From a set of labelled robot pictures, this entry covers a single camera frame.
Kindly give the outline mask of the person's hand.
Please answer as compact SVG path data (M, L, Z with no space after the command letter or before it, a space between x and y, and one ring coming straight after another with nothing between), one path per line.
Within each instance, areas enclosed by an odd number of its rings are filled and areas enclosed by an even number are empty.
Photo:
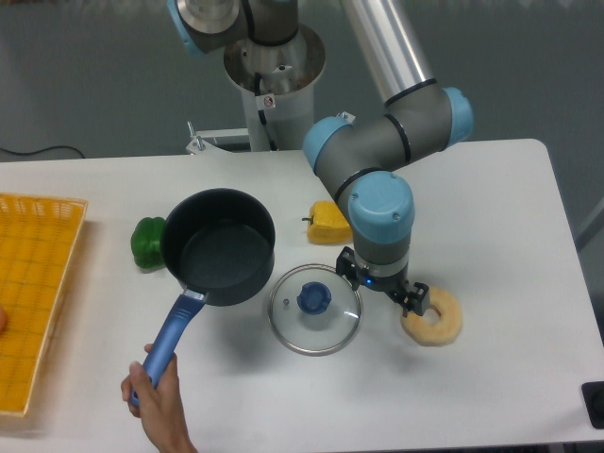
M172 355L156 387L139 362L130 363L128 374L121 383L121 392L130 413L141 420L143 432L154 447L155 442L169 437L190 438L176 354Z

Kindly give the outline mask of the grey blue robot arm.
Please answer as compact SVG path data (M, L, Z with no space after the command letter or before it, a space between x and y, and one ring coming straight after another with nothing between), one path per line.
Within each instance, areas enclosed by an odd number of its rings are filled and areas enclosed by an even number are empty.
M352 229L354 247L340 255L337 272L423 314L429 289L407 280L414 208L396 171L464 141L474 115L461 91L438 84L403 5L344 2L384 105L361 126L343 114L314 119L313 86L326 50L299 21L295 1L171 1L167 8L189 51L223 51L251 148L304 152Z

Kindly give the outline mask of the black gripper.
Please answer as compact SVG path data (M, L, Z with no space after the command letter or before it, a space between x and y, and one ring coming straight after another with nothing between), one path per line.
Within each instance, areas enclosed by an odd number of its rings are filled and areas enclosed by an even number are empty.
M415 282L409 285L408 265L388 276L356 264L354 250L345 246L336 259L336 274L343 277L352 289L363 286L371 291L387 294L402 308L403 316L410 313L423 316L430 308L429 286Z

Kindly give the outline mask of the person's forearm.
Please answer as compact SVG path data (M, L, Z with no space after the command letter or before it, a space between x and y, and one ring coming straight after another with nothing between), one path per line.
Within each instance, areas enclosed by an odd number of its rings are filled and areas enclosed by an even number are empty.
M160 453L197 453L198 450L188 436L169 437L155 442Z

